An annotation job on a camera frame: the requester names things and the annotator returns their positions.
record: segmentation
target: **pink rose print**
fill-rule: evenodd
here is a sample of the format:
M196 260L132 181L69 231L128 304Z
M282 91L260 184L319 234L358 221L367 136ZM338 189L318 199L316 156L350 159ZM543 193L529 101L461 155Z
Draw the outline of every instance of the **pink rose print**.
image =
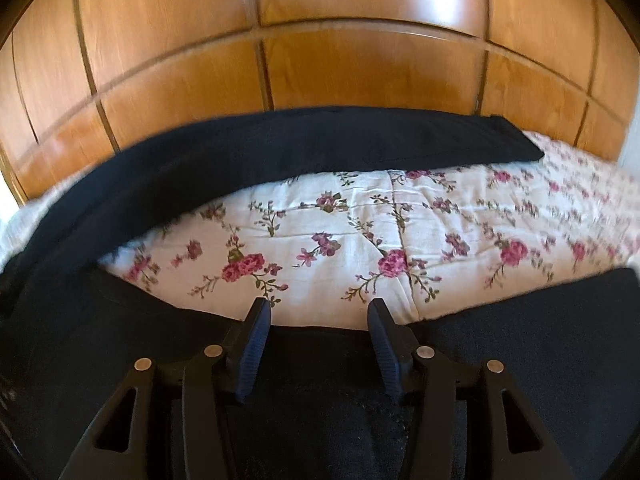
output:
M511 180L511 175L506 171L494 171L494 179L498 182L508 182Z
M378 272L369 272L369 277L365 278L361 274L356 274L356 280L362 282L360 286L350 286L342 297L343 300L351 301L356 296L363 303L366 303L364 294L369 293L371 286L373 294L376 293L376 284L382 277L397 278L401 274L405 274L409 278L409 285L420 286L420 292L426 293L425 303L436 299L439 290L428 286L428 282L439 283L442 281L441 276L429 276L426 270L427 261L421 258L415 258L410 262L407 261L406 253L402 249L392 249L388 253L383 252L383 257L378 260Z
M332 213L334 210L341 212L347 211L349 206L347 205L347 199L342 198L340 193L332 193L331 191L325 191L318 198L316 198L315 204L300 203L298 209L310 209L317 207L325 213Z
M233 262L222 268L222 279L228 283L233 283L242 277L242 272L238 268L238 262Z
M296 259L302 262L301 264L299 264L299 267L303 265L311 267L311 262L317 260L317 258L314 256L314 251L307 253L305 248L300 248L300 254L296 256Z
M282 267L276 263L265 265L264 256L261 253L242 254L244 244L240 242L238 236L240 229L228 224L223 224L223 228L230 232L229 239L226 242L228 264L222 268L219 276L210 277L204 274L202 277L202 285L194 286L189 292L189 295L199 295L204 299L204 293L212 292L220 279L227 283L233 283L243 276L252 276L255 279L255 288L262 291L262 295L269 300L272 307L275 306L276 303L280 303L281 299L276 298L272 292L274 290L283 292L289 288L289 285L286 283L278 285L275 278L267 279L265 276L276 276L278 271L282 270ZM189 248L191 251L188 251L188 254L193 255L194 258L202 254L200 244L193 243L193 240L190 242L188 249Z
M574 252L574 259L577 262L581 262L587 253L587 248L582 242L576 242L571 249Z
M388 278L395 278L408 269L406 254L403 250L393 249L386 256L378 260L380 274Z
M428 175L431 172L429 171L424 171L424 170L412 170L412 171L405 171L404 172L404 176L407 178L410 178L411 180L415 180L417 178L420 178L422 176Z
M538 249L529 249L523 242L517 239L505 240L501 233L495 232L497 240L494 245L500 249L500 263L490 267L492 275L484 280L484 288L492 288L496 283L502 286L503 280L506 278L505 267L518 267L520 262L525 258L529 258L534 269L539 269L542 275L546 277L547 283L551 282L554 277L551 271L553 264L546 264L542 259L542 252Z
M248 254L238 262L238 269L243 276L253 274L264 265L264 256L258 254Z
M517 267L523 258L527 257L529 250L527 246L519 240L511 240L508 245L500 251L500 259L505 265Z

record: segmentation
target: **ridged rubber pad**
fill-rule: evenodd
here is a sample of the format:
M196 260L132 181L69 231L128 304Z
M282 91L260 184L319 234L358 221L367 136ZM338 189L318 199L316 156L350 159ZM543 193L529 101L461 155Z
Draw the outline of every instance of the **ridged rubber pad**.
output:
M367 309L369 335L387 395L400 402L408 393L405 384L414 365L412 352L418 340L409 327L396 325L385 301L371 301Z

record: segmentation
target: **white wall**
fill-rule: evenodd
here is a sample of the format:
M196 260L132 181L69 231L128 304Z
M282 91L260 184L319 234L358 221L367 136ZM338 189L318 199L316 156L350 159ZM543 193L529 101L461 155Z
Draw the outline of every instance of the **white wall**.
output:
M625 144L622 146L618 165L640 179L640 88L638 89L636 111L629 126Z

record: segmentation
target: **flower print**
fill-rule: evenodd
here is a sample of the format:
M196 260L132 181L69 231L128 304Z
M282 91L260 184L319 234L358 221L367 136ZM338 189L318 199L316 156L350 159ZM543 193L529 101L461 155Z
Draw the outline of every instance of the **flower print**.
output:
M554 274L551 271L553 264L546 264L543 261L540 256L540 250L528 248L522 241L515 238L505 240L499 232L496 232L495 235L497 240L494 245L500 249L500 264L495 267L495 270L490 267L493 272L491 276L484 280L484 288L492 288L495 283L502 286L502 280L506 278L504 268L518 267L520 262L527 257L530 259L531 266L542 272L542 275L546 277L547 283L553 280Z
M581 262L587 252L585 245L582 242L576 242L571 249L574 253L574 259L577 262Z
M421 258L414 258L411 262L414 264L414 267L418 267L418 269L424 269L428 263L427 260L423 260Z
M202 247L200 242L197 240L189 240L189 243L186 245L187 251L183 254L176 254L175 257L171 260L171 264L174 267L180 267L180 264L185 260L197 260L199 256L202 255Z
M135 248L133 263L123 278L131 283L140 280L145 290L151 292L151 285L158 284L156 276L160 270L160 266L152 261L151 254L146 252L145 245L140 244Z
M454 204L448 198L444 200L443 197L441 196L437 196L436 199L433 202L431 202L431 207L429 207L429 205L425 204L424 202L422 203L422 205L429 209L439 209L440 211L445 212L447 214L451 214L452 210L456 212L459 211L457 204Z
M500 251L500 259L505 265L517 267L523 258L527 257L529 250L527 246L519 240L511 240Z
M424 302L428 303L431 300L435 300L436 295L440 293L439 290L429 286L428 283L439 283L442 281L442 277L429 276L426 270L427 263L426 260L421 258L414 258L408 262L406 253L402 249L393 249L388 253L383 253L383 257L378 260L378 272L369 271L368 278L361 274L356 274L356 280L362 283L359 286L350 286L342 299L351 301L357 296L363 303L366 303L364 294L369 293L369 287L375 294L376 284L380 278L397 278L401 274L405 274L409 279L410 286L420 286L420 292L426 294Z
M222 222L226 216L226 208L222 203L211 203L200 212L200 216L203 220Z
M457 256L468 256L470 249L469 245L459 234L449 233L445 236L445 242L452 245L453 253Z
M282 270L282 267L278 264L269 264L264 268L264 272L268 272L271 276L277 276L279 270Z
M545 248L545 251L547 253L551 252L551 247L554 247L556 244L556 237L555 236L548 236L546 237L544 243L542 244L542 246Z
M242 272L238 267L238 262L227 264L222 268L222 279L226 282L233 283L242 277Z
M334 256L335 253L340 249L341 245L336 240L331 240L333 235L329 233L316 233L311 239L318 244L311 252L307 252L306 249L300 249L300 254L296 256L296 259L301 263L293 266L294 268L299 268L302 266L311 267L311 262L317 260L316 254L320 254L321 256Z
M138 256L136 255L133 260L133 265L129 269L129 272L125 275L125 280L128 282L135 282L138 280L140 273L143 269L146 269L151 262L151 256Z
M323 247L329 243L330 234L327 233L316 233L311 239L315 241L319 246Z
M280 228L280 224L277 223L278 218L282 219L287 215L287 212L283 210L273 210L273 200L267 202L267 207L262 205L262 202L253 201L249 204L249 211L257 211L261 214L259 220L254 222L254 225L261 225L267 228L269 236L273 238L276 235L276 231Z
M198 256L202 255L202 247L197 240L189 240L187 244L187 254L190 260L196 260Z
M332 193L331 191L325 191L318 198L316 198L315 204L300 203L299 209L310 209L317 207L325 213L332 213L334 210L347 211L349 206L347 205L347 199L342 198L340 193Z
M248 276L260 270L263 265L264 256L262 254L248 254L238 262L238 269L243 276Z
M335 200L336 199L331 194L331 191L325 191L316 199L316 205L319 205L322 209L324 209L325 206L333 208L333 206L335 205Z
M322 256L334 256L335 251L340 249L341 245L335 240L329 240L326 245L320 246L320 254Z
M378 260L380 274L387 278L395 278L408 269L406 254L403 250L393 249Z
M511 180L511 175L506 171L494 171L494 179L498 182L508 182Z
M420 178L422 176L428 175L430 174L429 171L424 171L424 170L412 170L412 171L405 171L404 172L404 176L407 178L410 178L411 180L415 180L417 178Z
M282 267L276 263L266 264L264 256L261 253L243 254L243 243L240 241L238 232L240 228L223 224L223 229L230 232L229 238L226 242L228 249L227 261L219 276L202 276L203 283L201 285L194 286L188 293L190 296L200 296L204 299L205 292L212 292L216 286L218 280L222 279L227 283L233 283L242 278L243 276L252 276L255 279L255 288L259 289L262 296L266 298L270 305L274 307L276 303L280 303L281 299L276 298L272 292L279 290L283 292L289 288L289 285L283 283L278 285L276 278L267 279L265 276L276 276ZM202 254L202 248L200 244L195 240L190 240L188 252L183 257L193 257L196 259Z
M317 260L314 256L314 252L311 251L310 253L307 253L305 248L300 248L300 254L296 256L296 259L302 262L300 266L306 265L307 267L311 267L311 262Z

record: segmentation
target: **black clamp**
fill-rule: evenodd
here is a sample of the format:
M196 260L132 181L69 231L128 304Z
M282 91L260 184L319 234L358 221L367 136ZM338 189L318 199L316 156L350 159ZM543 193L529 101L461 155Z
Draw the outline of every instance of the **black clamp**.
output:
M418 405L401 480L450 480L456 400L467 405L466 478L573 480L542 421L497 360L459 364L396 325L383 300L369 303L369 334L386 392Z
M217 406L242 402L253 389L270 325L270 304L258 298L220 344L190 360L138 359L84 432L60 480L148 480L176 468L188 480L235 478ZM176 398L182 398L184 455L172 459L165 435Z

